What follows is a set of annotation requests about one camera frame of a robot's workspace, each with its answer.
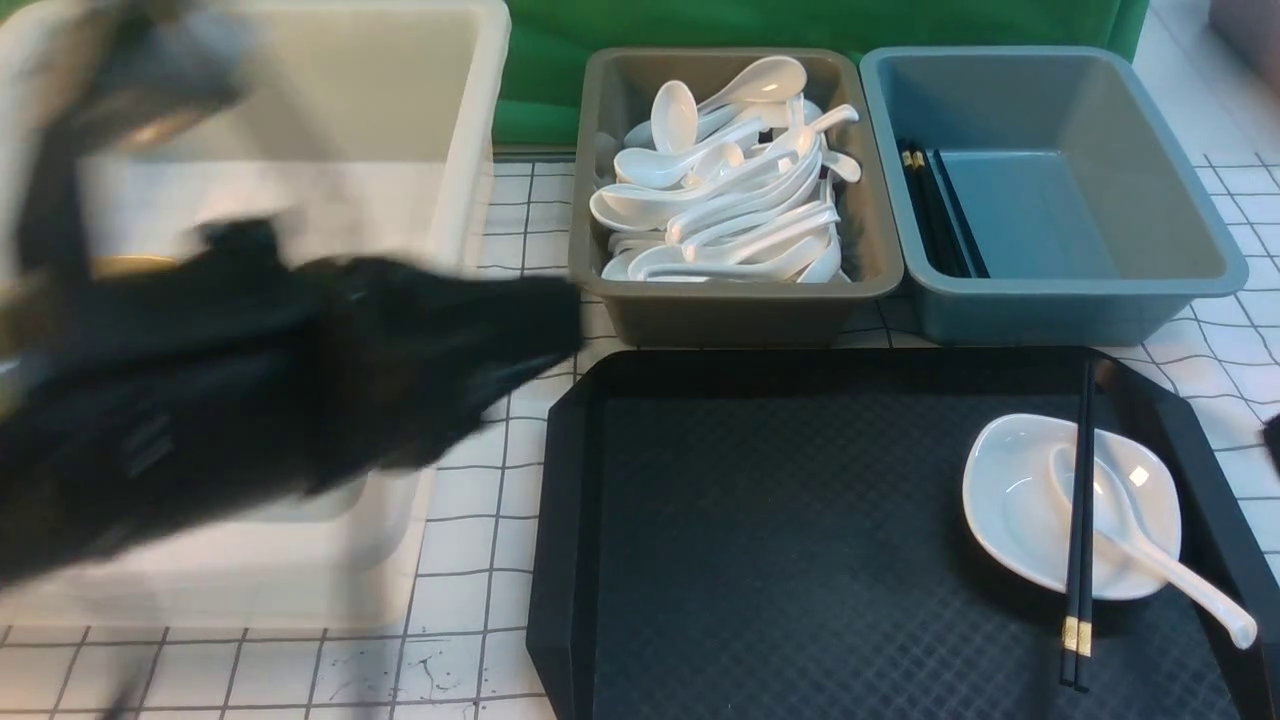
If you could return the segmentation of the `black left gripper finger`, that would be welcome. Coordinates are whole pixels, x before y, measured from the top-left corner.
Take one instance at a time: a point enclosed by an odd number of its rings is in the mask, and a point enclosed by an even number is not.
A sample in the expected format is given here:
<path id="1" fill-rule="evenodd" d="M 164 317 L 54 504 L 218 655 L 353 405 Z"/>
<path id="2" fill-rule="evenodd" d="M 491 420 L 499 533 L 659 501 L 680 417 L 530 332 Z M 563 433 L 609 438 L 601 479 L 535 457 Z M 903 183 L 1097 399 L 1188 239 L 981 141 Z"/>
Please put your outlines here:
<path id="1" fill-rule="evenodd" d="M 420 469 L 584 345 L 562 277 L 463 278 L 392 258 L 340 265 L 340 459 Z"/>

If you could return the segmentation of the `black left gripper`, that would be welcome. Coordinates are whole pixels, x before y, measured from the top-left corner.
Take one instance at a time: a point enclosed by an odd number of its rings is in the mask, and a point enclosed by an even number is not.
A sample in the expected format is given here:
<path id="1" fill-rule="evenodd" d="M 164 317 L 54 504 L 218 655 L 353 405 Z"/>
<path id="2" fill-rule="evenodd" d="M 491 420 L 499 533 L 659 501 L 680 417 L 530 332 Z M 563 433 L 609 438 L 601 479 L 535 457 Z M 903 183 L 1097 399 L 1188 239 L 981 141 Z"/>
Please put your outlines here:
<path id="1" fill-rule="evenodd" d="M 271 220 L 3 311 L 3 588 L 385 466 L 372 383 L 396 255 L 287 263 Z"/>

